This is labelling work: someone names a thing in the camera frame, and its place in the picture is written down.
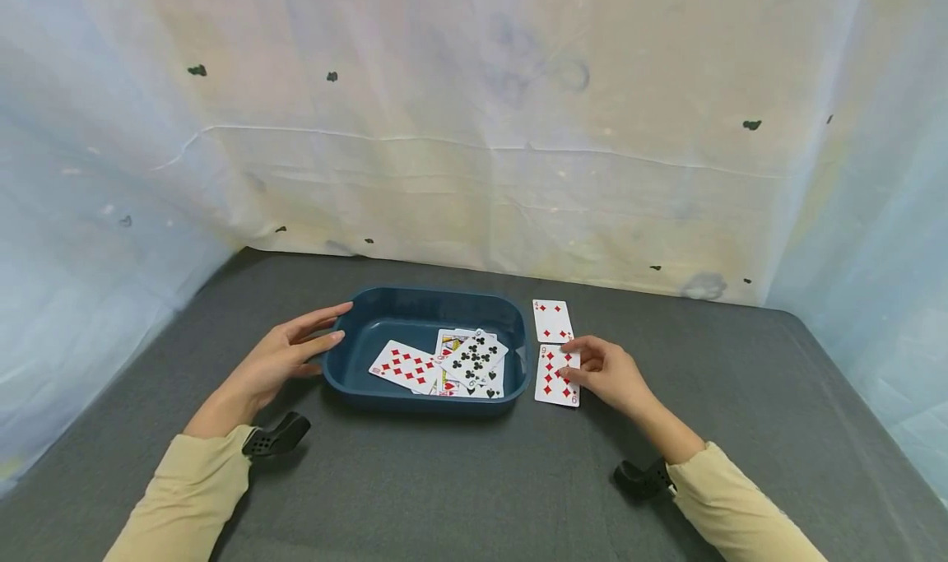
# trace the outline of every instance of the blue plastic tray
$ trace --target blue plastic tray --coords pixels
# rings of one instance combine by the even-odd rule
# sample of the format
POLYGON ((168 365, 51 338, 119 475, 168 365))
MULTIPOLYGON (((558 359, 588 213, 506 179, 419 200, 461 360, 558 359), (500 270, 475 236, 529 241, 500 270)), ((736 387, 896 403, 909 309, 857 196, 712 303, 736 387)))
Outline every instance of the blue plastic tray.
POLYGON ((514 404, 527 386, 530 361, 523 314, 499 296, 421 288, 379 287, 362 291, 335 329, 346 337, 323 359, 323 375, 353 406, 381 411, 495 416, 514 404), (416 395, 369 374, 388 340, 431 352, 438 330, 466 327, 497 333, 510 350, 504 361, 504 397, 495 400, 416 395))

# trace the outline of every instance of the beige sleeve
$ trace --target beige sleeve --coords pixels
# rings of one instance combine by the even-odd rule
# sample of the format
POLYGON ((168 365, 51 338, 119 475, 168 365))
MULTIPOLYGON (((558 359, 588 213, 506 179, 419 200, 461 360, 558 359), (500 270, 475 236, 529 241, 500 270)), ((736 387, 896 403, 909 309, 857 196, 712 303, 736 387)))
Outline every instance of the beige sleeve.
POLYGON ((105 562, 206 562, 247 492, 250 461, 241 449, 252 430, 241 425, 219 439, 174 437, 105 562))
POLYGON ((689 461, 668 465, 675 504, 728 562, 825 562, 788 519, 717 444, 689 461))

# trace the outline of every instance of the left hand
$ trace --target left hand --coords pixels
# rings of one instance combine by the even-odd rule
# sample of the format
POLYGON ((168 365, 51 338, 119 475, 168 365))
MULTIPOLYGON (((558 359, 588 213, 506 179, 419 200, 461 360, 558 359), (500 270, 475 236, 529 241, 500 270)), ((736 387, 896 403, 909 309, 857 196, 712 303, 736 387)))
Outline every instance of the left hand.
POLYGON ((315 355, 342 341, 341 331, 312 336, 336 323, 353 304, 336 305, 300 315, 270 330, 233 373, 204 402, 185 427, 184 434, 223 437, 239 425, 248 425, 257 412, 272 402, 287 379, 322 374, 318 364, 306 364, 315 355))

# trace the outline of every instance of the playing card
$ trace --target playing card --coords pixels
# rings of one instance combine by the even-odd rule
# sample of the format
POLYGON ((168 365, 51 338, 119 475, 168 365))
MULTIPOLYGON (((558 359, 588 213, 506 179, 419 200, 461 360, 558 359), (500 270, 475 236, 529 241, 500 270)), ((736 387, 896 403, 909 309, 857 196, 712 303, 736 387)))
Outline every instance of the playing card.
POLYGON ((489 371, 484 382, 475 383, 474 388, 462 386, 442 369, 435 385, 435 395, 484 399, 504 397, 504 361, 501 360, 493 370, 489 371))
MULTIPOLYGON (((436 355, 450 355, 464 343, 464 340, 474 336, 476 330, 462 330, 460 327, 454 330, 438 330, 438 345, 434 349, 436 355)), ((488 337, 497 339, 495 333, 488 333, 488 337)))
POLYGON ((438 376, 433 358, 428 352, 388 340, 369 367, 369 373, 413 392, 428 395, 435 387, 438 376))
POLYGON ((569 323, 569 311, 562 300, 534 299, 534 323, 540 342, 565 344, 573 339, 573 324, 569 323))
POLYGON ((473 388, 476 382, 484 381, 506 355, 507 346, 488 337, 484 330, 478 330, 450 355, 437 355, 434 362, 464 387, 473 388))
POLYGON ((579 354, 563 352, 556 344, 539 346, 534 399, 557 406, 579 407, 579 385, 560 376, 563 367, 579 368, 579 354))

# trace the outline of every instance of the right hand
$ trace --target right hand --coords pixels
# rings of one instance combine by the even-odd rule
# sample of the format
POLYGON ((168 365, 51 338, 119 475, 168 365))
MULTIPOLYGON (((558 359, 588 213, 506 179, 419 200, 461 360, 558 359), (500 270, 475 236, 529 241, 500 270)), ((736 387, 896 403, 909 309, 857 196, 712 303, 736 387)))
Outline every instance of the right hand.
POLYGON ((563 352, 580 354, 580 368, 564 367, 560 375, 590 389, 601 400, 636 418, 657 404, 639 368, 622 346, 595 336, 584 336, 563 344, 563 352))

